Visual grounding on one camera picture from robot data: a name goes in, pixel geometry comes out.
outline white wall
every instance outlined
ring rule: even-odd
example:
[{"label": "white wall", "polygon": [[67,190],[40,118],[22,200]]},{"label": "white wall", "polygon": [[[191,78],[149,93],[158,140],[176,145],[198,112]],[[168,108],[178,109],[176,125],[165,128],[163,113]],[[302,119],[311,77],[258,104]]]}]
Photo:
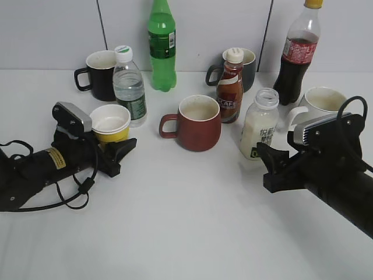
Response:
[{"label": "white wall", "polygon": [[105,48],[95,0],[3,0],[0,68],[76,69]]},{"label": "white wall", "polygon": [[[99,0],[109,49],[129,44],[150,69],[146,23],[153,0]],[[271,0],[168,0],[177,24],[177,70],[205,71],[228,47],[261,51]],[[274,0],[260,71],[278,71],[287,30],[304,0]],[[372,72],[370,0],[325,0],[309,71]],[[96,0],[7,0],[0,68],[76,69],[105,49]]]},{"label": "white wall", "polygon": [[[274,0],[260,71],[280,69],[287,30],[304,0]],[[319,11],[321,38],[308,71],[372,72],[371,0],[324,0]]]},{"label": "white wall", "polygon": [[[109,49],[127,44],[142,70],[150,69],[146,23],[152,0],[100,0]],[[206,71],[229,47],[259,56],[270,0],[168,0],[176,21],[178,71]]]}]

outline green soda bottle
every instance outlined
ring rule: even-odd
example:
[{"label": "green soda bottle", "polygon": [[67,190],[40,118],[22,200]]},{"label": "green soda bottle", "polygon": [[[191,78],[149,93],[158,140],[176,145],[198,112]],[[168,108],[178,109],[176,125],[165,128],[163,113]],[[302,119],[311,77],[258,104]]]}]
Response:
[{"label": "green soda bottle", "polygon": [[153,87],[167,92],[176,86],[175,21],[167,0],[154,0],[147,29],[153,68]]}]

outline paper cup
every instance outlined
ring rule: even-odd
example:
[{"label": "paper cup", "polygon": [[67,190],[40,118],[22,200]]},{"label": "paper cup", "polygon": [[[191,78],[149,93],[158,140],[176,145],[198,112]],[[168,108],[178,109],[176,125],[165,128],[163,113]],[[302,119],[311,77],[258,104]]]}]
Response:
[{"label": "paper cup", "polygon": [[90,117],[92,130],[101,144],[128,139],[131,114],[126,107],[116,104],[103,105],[95,109]]}]

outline yellow label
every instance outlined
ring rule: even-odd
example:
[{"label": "yellow label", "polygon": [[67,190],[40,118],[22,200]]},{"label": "yellow label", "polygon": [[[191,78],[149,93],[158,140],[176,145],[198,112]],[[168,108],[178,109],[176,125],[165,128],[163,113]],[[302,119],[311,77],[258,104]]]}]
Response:
[{"label": "yellow label", "polygon": [[56,165],[57,170],[66,167],[65,159],[61,155],[59,150],[57,150],[56,148],[49,148],[49,149],[46,149],[45,151],[47,151],[49,156],[52,158],[54,164]]}]

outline mug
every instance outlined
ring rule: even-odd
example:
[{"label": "mug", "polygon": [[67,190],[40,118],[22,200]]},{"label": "mug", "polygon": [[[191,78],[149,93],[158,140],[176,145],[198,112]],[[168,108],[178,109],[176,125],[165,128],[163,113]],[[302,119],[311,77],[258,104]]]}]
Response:
[{"label": "mug", "polygon": [[[164,132],[167,121],[176,121],[175,132]],[[202,152],[215,146],[220,138],[221,118],[217,101],[205,95],[192,95],[179,105],[178,114],[162,117],[159,135],[163,138],[177,138],[187,150]]]},{"label": "mug", "polygon": [[338,113],[347,100],[340,92],[328,87],[313,87],[303,95],[298,107],[293,108],[286,117],[283,129],[292,124],[300,124],[314,118]]},{"label": "mug", "polygon": [[[74,80],[76,87],[81,92],[92,90],[92,95],[101,101],[115,101],[112,73],[116,63],[115,52],[94,52],[86,59],[87,67],[75,70]],[[88,73],[89,85],[87,86],[80,86],[79,84],[78,76],[82,73]]]},{"label": "mug", "polygon": [[[248,50],[247,48],[240,48],[240,49],[244,51],[244,61],[243,61],[244,68],[242,69],[242,84],[244,86],[244,92],[247,92],[252,87],[252,84],[254,83],[255,72],[256,72],[256,63],[255,63],[256,56],[251,50]],[[206,84],[208,86],[217,86],[219,79],[224,72],[224,62],[226,61],[227,51],[228,50],[225,50],[223,52],[222,60],[220,64],[212,65],[210,66],[209,70],[207,70]],[[219,70],[218,80],[214,80],[210,82],[210,77],[211,77],[212,72],[214,72],[217,69]]]}]

